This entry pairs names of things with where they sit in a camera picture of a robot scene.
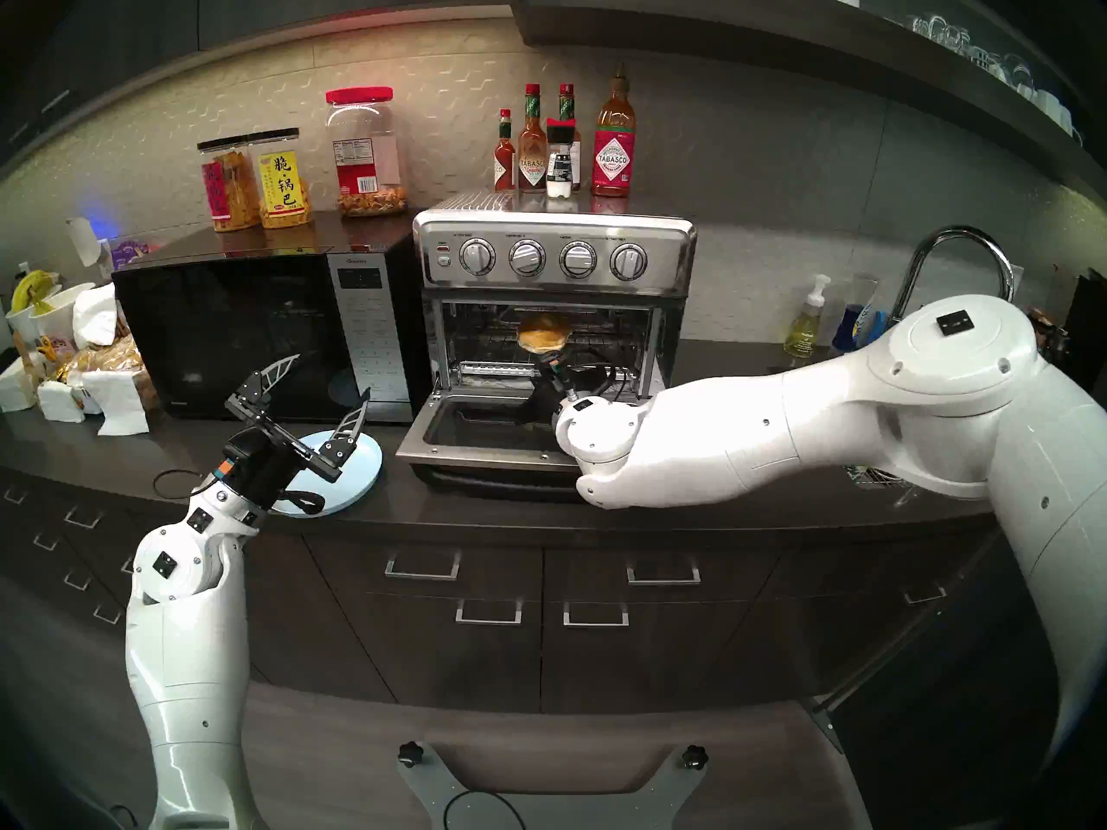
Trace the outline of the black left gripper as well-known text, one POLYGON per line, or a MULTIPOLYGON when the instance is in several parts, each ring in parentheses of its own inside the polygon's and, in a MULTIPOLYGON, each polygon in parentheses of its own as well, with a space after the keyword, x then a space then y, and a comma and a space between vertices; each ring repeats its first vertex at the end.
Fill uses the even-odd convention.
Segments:
POLYGON ((299 510, 321 510, 321 495, 290 489, 290 485, 303 470, 325 483, 337 483, 356 450, 370 407, 372 391, 365 390, 360 404, 348 411, 334 430, 324 434, 318 448, 311 449, 288 434, 271 421, 271 393, 300 357, 292 354, 252 371, 225 401, 225 409, 246 426, 225 442, 216 478, 262 510, 279 501, 291 502, 299 510))

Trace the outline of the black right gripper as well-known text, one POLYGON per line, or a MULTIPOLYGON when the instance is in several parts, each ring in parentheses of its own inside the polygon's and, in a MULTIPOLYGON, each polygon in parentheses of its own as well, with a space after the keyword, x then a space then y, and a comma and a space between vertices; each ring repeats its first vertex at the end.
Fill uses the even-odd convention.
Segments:
POLYGON ((573 369, 568 366, 566 353, 562 346, 536 354, 538 374, 531 381, 531 394, 519 407, 519 425, 556 428, 561 403, 577 391, 573 369))

